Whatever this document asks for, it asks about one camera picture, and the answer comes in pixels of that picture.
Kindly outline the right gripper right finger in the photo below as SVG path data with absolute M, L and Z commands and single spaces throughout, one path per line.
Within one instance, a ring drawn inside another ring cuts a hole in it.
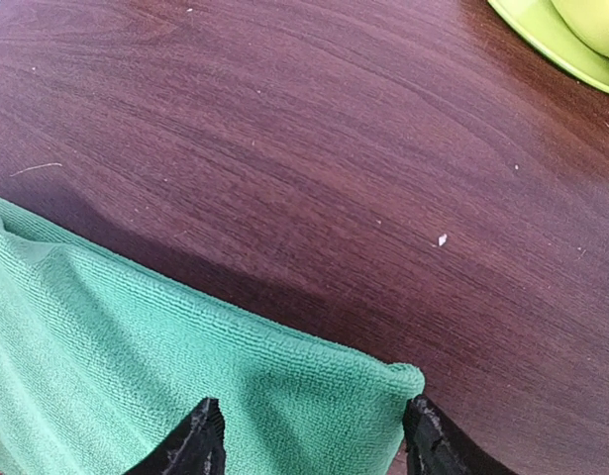
M 515 475 L 481 449 L 425 395 L 408 401 L 404 437 L 408 474 Z

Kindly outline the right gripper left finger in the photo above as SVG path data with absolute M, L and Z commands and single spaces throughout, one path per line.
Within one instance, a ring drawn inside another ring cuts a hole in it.
M 225 426 L 219 401 L 204 398 L 126 475 L 223 475 Z

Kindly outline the green microfiber towel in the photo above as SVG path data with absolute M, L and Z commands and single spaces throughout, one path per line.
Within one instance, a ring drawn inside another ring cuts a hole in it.
M 383 474 L 424 386 L 0 198 L 3 474 L 122 474 L 205 398 L 230 474 Z

